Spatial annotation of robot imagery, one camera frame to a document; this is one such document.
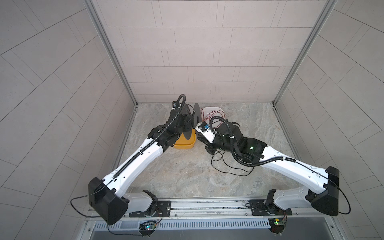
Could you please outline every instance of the black motor housing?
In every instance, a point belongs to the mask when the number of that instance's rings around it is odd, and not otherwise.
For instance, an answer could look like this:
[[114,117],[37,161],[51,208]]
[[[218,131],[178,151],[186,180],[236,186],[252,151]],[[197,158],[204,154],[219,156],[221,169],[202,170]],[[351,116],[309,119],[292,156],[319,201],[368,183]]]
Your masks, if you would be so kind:
[[[240,128],[228,122],[228,125],[234,136],[233,148],[235,153],[240,157],[241,161],[249,164],[258,163],[260,158],[264,158],[262,155],[266,143],[255,138],[244,137],[240,131]],[[213,143],[210,143],[205,137],[199,136],[197,139],[205,143],[205,149],[211,155],[214,155],[216,150],[224,150],[231,152],[229,130],[225,124],[221,124],[216,128],[217,135],[214,138]]]

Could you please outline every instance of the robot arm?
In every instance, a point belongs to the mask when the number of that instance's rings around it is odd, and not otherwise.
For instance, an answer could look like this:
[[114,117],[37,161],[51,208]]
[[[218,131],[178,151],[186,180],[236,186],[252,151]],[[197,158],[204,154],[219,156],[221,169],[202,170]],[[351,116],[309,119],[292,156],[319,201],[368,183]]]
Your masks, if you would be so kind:
[[205,143],[208,153],[213,155],[218,149],[229,151],[242,165],[267,167],[304,185],[288,191],[271,190],[265,201],[270,213],[276,213],[273,209],[312,205],[322,213],[338,214],[338,189],[335,184],[339,184],[339,171],[336,168],[323,169],[292,159],[262,141],[243,137],[237,126],[224,119],[225,124],[211,131],[209,124],[199,122],[201,117],[194,118],[195,111],[191,114],[184,104],[185,95],[181,95],[178,101],[173,102],[166,124],[152,129],[148,138],[117,169],[101,180],[95,177],[88,184],[90,205],[109,225],[117,222],[126,212],[154,213],[157,198],[153,194],[148,191],[126,194],[126,191],[145,167],[173,146],[182,133],[188,135],[193,128],[198,140]]

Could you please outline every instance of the marble floor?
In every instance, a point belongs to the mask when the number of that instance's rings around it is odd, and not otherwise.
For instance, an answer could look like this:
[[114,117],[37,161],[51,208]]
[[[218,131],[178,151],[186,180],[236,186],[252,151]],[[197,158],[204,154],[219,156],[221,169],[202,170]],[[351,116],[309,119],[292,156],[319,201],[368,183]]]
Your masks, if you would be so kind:
[[[200,104],[201,108],[207,106],[222,108],[226,119],[241,125],[245,137],[254,137],[288,156],[293,156],[272,104]],[[141,145],[152,128],[166,122],[170,110],[171,104],[138,106],[120,162],[124,162]],[[224,158],[231,166],[251,169],[237,163],[228,152]],[[273,188],[285,190],[300,186],[296,181],[268,168],[255,167],[250,175],[240,177],[221,173],[212,168],[210,162],[210,154],[198,140],[192,149],[179,150],[170,147],[144,169],[131,184],[128,192],[141,192],[146,189],[159,198],[266,196]],[[225,172],[244,174],[241,170],[230,169],[222,161],[213,164]]]

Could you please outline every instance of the black disc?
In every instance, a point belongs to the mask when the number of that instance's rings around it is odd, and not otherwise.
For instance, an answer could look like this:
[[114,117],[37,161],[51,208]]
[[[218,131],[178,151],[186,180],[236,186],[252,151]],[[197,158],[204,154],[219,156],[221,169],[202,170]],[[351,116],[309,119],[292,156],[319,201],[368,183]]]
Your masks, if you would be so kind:
[[193,128],[195,128],[199,122],[203,121],[203,117],[201,116],[200,106],[198,103],[195,103],[194,110],[195,110],[195,116],[193,117],[193,126],[192,126]]
[[[186,104],[184,105],[181,112],[184,114],[190,114],[191,113],[189,106]],[[185,139],[189,140],[191,138],[191,136],[192,136],[192,123],[191,122],[185,124],[184,129],[183,129],[183,134],[184,134]]]

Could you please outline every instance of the black mounting plate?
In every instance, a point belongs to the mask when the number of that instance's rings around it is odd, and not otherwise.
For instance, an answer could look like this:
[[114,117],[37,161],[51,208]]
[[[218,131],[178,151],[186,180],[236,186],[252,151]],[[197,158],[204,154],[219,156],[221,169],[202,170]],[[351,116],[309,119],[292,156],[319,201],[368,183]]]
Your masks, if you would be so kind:
[[[273,216],[270,213],[268,213],[268,210],[265,209],[264,205],[264,200],[265,199],[251,199],[249,200],[250,205],[252,206],[251,211],[252,211],[252,216]],[[287,215],[292,215],[291,209],[285,210]],[[284,215],[284,212],[280,209],[278,211],[277,215]]]
[[[158,201],[156,208],[160,209],[160,217],[169,217],[170,216],[170,201]],[[146,216],[144,212],[131,212],[129,217],[158,217],[159,213],[155,211],[152,216]]]

